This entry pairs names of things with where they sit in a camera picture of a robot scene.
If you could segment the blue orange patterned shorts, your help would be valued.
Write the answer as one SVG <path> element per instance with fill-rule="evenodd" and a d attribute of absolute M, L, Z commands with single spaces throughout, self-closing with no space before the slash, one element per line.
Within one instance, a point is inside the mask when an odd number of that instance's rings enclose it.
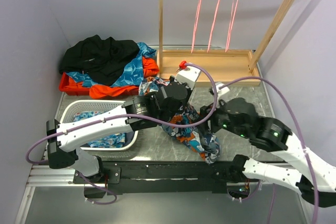
<path fill-rule="evenodd" d="M 157 92 L 159 88 L 170 83 L 168 79 L 158 77 L 144 78 L 139 86 L 139 95 L 143 96 L 150 92 Z M 177 113 L 170 121 L 172 124 L 187 125 L 200 120 L 200 114 L 190 104 L 183 112 Z M 161 125 L 161 129 L 170 137 L 184 144 L 190 150 L 198 153 L 207 164 L 215 163 L 220 157 L 220 144 L 218 138 L 209 130 L 202 130 L 201 126 L 179 128 Z"/>

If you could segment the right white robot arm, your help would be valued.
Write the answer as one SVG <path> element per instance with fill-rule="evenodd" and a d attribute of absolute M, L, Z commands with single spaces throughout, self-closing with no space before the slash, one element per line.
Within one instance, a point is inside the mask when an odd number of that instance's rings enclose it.
<path fill-rule="evenodd" d="M 264 180 L 295 191 L 311 204 L 317 191 L 319 207 L 335 206 L 335 167 L 303 148 L 295 133 L 280 120 L 261 116 L 253 104 L 235 98 L 220 101 L 204 126 L 212 133 L 226 130 L 245 138 L 252 146 L 291 165 L 291 168 L 278 167 L 237 154 L 224 170 L 226 181 Z"/>

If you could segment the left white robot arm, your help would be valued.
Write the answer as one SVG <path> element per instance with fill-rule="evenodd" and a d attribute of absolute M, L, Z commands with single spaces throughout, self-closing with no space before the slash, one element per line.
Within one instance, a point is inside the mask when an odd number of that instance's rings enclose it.
<path fill-rule="evenodd" d="M 186 107 L 195 83 L 191 78 L 177 75 L 157 92 L 135 97 L 88 119 L 58 124 L 55 130 L 57 136 L 49 139 L 47 145 L 49 167 L 71 167 L 93 183 L 102 181 L 104 169 L 101 159 L 81 147 L 108 135 L 136 132 L 169 122 Z"/>

